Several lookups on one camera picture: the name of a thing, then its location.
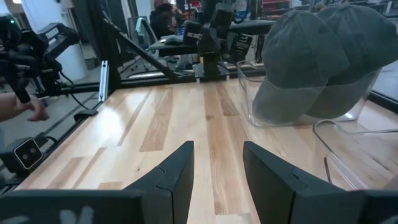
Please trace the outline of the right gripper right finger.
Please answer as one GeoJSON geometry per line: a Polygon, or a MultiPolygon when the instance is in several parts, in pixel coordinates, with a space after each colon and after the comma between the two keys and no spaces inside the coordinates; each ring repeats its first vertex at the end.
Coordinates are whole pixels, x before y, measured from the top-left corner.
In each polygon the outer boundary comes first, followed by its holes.
{"type": "Polygon", "coordinates": [[[261,223],[397,223],[395,190],[343,190],[252,141],[243,162],[261,223]]]}

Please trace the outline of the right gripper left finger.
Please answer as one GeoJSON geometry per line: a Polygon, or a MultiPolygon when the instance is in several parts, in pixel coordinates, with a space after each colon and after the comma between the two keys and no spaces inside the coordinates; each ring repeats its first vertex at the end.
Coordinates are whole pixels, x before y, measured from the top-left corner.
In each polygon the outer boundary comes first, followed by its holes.
{"type": "Polygon", "coordinates": [[[122,190],[16,190],[1,196],[1,223],[186,223],[194,180],[187,141],[122,190]]]}

